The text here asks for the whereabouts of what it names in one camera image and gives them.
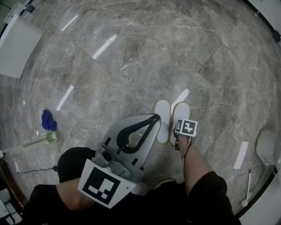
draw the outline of blue object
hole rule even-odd
[[[48,131],[55,131],[57,129],[57,122],[53,121],[52,114],[46,109],[44,109],[42,114],[42,126]]]

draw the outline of power strip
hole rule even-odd
[[[248,144],[249,144],[249,142],[241,142],[240,143],[239,150],[237,152],[236,159],[235,159],[234,164],[233,164],[233,169],[236,170],[236,169],[241,168],[241,165],[242,165],[243,160],[244,160],[245,155],[246,155],[246,151],[248,149]]]

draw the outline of person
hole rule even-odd
[[[226,182],[189,147],[190,138],[178,135],[185,182],[167,182],[145,196],[129,193],[112,209],[94,202],[77,190],[86,159],[95,151],[67,150],[58,161],[58,185],[37,185],[23,212],[25,224],[140,223],[150,220],[192,224],[240,224],[226,195]]]

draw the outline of white slipper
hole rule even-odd
[[[169,123],[171,116],[171,105],[165,100],[161,99],[155,103],[153,113],[156,113],[161,118],[161,127],[158,132],[156,140],[160,144],[165,144],[169,141]]]
[[[190,114],[190,108],[189,105],[186,102],[179,102],[175,105],[174,110],[173,110],[173,126],[172,126],[172,131],[170,135],[170,143],[172,145],[175,145],[176,143],[176,138],[174,137],[173,130],[177,124],[178,120],[183,120],[189,119],[189,114]]]

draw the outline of gray marble floor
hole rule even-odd
[[[94,148],[113,122],[151,113],[157,100],[173,103],[188,89],[195,144],[226,180],[237,213],[247,181],[233,174],[239,143],[249,141],[249,148],[237,174],[259,162],[259,131],[281,125],[281,48],[261,19],[234,0],[36,0],[34,6],[23,17],[44,35],[19,80],[0,76],[0,147],[7,159],[22,172],[52,167],[71,147]],[[59,141],[23,151],[21,144],[43,136],[44,109],[58,123]],[[165,178],[183,181],[170,145],[155,143],[145,172],[147,187]],[[254,194],[270,172],[252,170],[253,187],[263,175]],[[27,197],[37,184],[58,183],[53,171],[13,174]]]

